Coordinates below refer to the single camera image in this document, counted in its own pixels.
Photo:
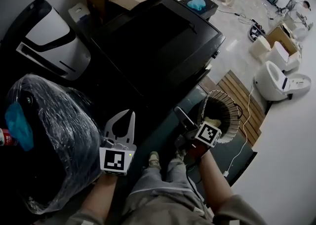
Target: gray floor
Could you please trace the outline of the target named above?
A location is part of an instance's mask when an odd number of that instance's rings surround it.
[[[220,1],[213,1],[219,5],[218,10],[243,13],[247,19],[241,17],[238,19],[233,14],[219,11],[209,19],[209,22],[224,34],[226,40],[220,47],[220,54],[212,61],[213,67],[208,76],[217,84],[229,70],[232,70],[250,91],[252,78],[260,68],[261,63],[255,60],[248,52],[248,48],[252,44],[247,36],[250,25],[242,22],[254,19],[267,32],[275,23],[275,21],[268,20],[267,13],[269,11],[271,16],[275,17],[276,9],[265,0],[236,0],[232,9],[223,6]],[[252,95],[264,110],[266,102],[256,89],[254,89]]]

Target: wooden pallet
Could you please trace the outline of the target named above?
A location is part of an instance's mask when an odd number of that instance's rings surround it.
[[[246,138],[242,126],[249,117],[249,113],[247,110],[249,91],[236,77],[236,75],[232,71],[229,71],[218,83],[217,86],[208,77],[206,77],[202,80],[200,86],[207,93],[215,89],[227,93],[242,108],[243,115],[240,119],[239,132],[242,136]],[[245,124],[244,128],[247,133],[248,141],[253,146],[261,135],[261,131],[259,128],[266,116],[252,96],[250,96],[249,111],[251,117],[249,121]]]

